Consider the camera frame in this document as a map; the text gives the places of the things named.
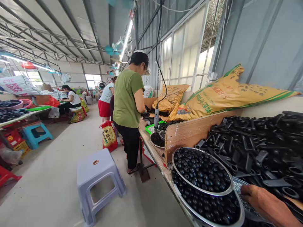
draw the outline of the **white t-shirt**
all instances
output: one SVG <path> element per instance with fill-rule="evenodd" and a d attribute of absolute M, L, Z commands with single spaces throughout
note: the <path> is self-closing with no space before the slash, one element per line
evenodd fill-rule
<path fill-rule="evenodd" d="M 115 84 L 113 82 L 110 82 L 108 85 L 106 85 L 99 100 L 110 103 L 111 97 L 113 96 L 110 88 L 114 87 L 114 85 Z"/>
<path fill-rule="evenodd" d="M 70 104 L 72 105 L 77 105 L 81 102 L 79 95 L 75 94 L 73 91 L 69 91 L 68 93 L 68 98 L 70 99 L 70 97 L 73 96 L 74 100 L 72 102 L 70 102 Z"/>

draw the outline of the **hand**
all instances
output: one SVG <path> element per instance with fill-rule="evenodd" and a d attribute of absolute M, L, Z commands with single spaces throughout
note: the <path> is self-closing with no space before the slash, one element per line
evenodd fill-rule
<path fill-rule="evenodd" d="M 264 188 L 255 185 L 242 185 L 244 200 L 276 227 L 302 227 L 285 203 Z"/>

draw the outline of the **red shorts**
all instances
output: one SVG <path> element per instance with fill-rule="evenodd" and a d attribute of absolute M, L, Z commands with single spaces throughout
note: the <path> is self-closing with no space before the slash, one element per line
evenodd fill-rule
<path fill-rule="evenodd" d="M 100 117 L 110 117 L 110 104 L 109 103 L 99 100 L 98 107 L 99 107 Z"/>

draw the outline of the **green t-shirt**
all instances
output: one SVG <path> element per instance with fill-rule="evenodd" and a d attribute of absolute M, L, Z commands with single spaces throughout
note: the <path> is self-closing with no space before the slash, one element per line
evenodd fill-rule
<path fill-rule="evenodd" d="M 113 120 L 121 126 L 138 128 L 140 113 L 137 110 L 134 94 L 143 88 L 142 77 L 130 69 L 123 70 L 117 77 L 114 95 Z"/>

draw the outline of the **hair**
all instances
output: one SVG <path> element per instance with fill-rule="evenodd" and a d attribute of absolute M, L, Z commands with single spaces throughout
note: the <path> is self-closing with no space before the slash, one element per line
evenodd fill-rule
<path fill-rule="evenodd" d="M 114 76 L 114 77 L 111 79 L 111 81 L 114 83 L 114 82 L 116 81 L 116 79 L 117 79 L 117 76 Z"/>
<path fill-rule="evenodd" d="M 77 94 L 73 89 L 71 89 L 68 85 L 62 85 L 62 89 L 67 89 L 69 91 L 73 91 L 75 94 Z"/>
<path fill-rule="evenodd" d="M 130 58 L 130 64 L 134 64 L 134 65 L 141 65 L 142 63 L 145 64 L 145 69 L 147 69 L 148 66 L 148 56 L 146 53 L 143 52 L 135 52 L 133 53 L 133 55 Z"/>

